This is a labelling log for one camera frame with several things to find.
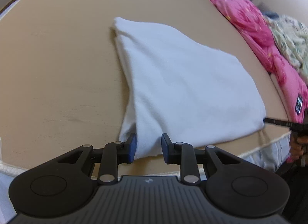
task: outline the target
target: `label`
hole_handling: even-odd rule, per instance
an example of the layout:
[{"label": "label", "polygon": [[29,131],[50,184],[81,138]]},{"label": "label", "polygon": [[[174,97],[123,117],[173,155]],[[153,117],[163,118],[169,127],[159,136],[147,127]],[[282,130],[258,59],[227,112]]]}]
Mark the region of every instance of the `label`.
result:
[{"label": "label", "polygon": [[297,102],[295,105],[295,112],[299,115],[301,113],[301,107],[303,105],[303,99],[301,98],[300,95],[297,97]]}]

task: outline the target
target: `ribbed black surface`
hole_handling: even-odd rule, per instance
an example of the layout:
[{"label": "ribbed black surface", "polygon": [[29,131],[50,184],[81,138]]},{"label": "ribbed black surface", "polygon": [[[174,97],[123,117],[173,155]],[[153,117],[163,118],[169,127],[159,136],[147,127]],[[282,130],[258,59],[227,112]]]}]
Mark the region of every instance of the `ribbed black surface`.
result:
[{"label": "ribbed black surface", "polygon": [[229,216],[213,207],[198,187],[185,186],[175,176],[123,176],[113,186],[101,186],[79,211],[54,219],[22,214],[11,224],[286,224],[278,215],[247,220]]}]

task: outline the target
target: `folded towel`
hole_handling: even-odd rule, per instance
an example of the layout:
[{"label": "folded towel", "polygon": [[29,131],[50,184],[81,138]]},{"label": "folded towel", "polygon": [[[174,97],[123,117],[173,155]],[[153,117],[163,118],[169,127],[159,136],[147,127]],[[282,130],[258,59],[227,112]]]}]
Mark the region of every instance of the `folded towel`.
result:
[{"label": "folded towel", "polygon": [[263,127],[263,101],[236,57],[162,24],[115,18],[114,28],[130,89],[119,140],[137,134],[136,159],[161,154],[163,133],[200,147]]}]

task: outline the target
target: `bed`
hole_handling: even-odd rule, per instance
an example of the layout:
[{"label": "bed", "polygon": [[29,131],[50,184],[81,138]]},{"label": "bed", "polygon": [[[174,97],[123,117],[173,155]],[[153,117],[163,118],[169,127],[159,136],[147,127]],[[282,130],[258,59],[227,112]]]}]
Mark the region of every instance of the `bed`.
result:
[{"label": "bed", "polygon": [[[129,91],[110,29],[114,17],[167,24],[235,55],[254,79],[267,116],[287,119],[268,73],[209,0],[20,0],[0,22],[5,163],[29,169],[86,143],[102,148],[117,141]],[[268,125],[217,146],[245,156],[287,133]],[[178,169],[162,156],[147,157],[120,165],[119,175]]]}]

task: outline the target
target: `hand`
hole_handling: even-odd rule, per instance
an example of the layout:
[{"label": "hand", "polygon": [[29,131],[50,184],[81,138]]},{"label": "hand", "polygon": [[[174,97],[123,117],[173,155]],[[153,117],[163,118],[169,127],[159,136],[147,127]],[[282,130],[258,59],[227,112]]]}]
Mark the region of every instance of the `hand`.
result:
[{"label": "hand", "polygon": [[290,136],[290,154],[293,160],[298,160],[303,154],[302,145],[308,144],[308,136],[297,137],[296,134]]}]

